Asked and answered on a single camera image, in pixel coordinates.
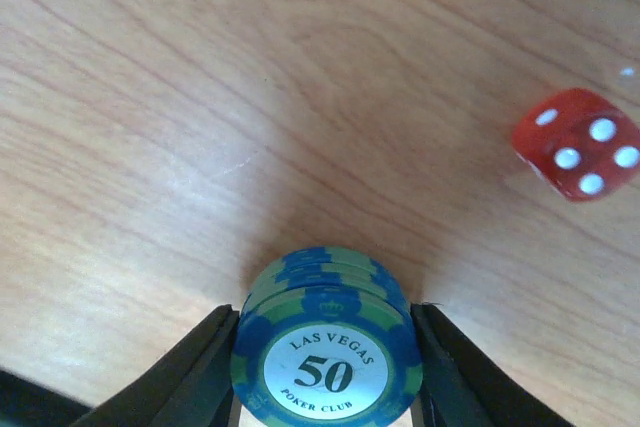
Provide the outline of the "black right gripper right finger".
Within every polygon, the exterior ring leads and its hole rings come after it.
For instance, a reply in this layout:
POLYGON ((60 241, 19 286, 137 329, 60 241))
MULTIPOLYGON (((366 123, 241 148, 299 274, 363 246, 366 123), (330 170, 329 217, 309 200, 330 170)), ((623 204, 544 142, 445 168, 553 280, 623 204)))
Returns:
POLYGON ((572 425, 509 377, 436 305, 414 304, 411 316, 423 362, 411 406, 414 426, 572 425))

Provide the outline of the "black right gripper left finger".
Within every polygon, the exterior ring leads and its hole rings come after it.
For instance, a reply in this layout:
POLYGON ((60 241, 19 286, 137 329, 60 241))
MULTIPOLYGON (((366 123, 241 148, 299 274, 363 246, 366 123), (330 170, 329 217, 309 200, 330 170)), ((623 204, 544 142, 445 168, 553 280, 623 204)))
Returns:
POLYGON ((239 313, 217 307, 139 379, 76 426, 236 426, 230 379, 239 313))

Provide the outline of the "blue chip stack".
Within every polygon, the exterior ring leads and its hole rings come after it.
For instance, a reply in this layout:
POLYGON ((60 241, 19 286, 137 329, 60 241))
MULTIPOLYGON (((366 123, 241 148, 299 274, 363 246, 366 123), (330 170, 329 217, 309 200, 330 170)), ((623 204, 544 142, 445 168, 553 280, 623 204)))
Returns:
POLYGON ((355 250, 318 246, 272 261, 241 310, 231 382, 267 426, 389 426, 423 379, 398 281, 355 250))

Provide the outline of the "red die left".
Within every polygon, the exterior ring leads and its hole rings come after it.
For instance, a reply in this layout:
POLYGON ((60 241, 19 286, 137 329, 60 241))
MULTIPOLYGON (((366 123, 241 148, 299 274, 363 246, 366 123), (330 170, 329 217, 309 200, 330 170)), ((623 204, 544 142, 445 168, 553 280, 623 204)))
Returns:
POLYGON ((610 195, 639 174, 639 127, 604 97, 563 90, 515 126, 516 154, 572 202, 610 195))

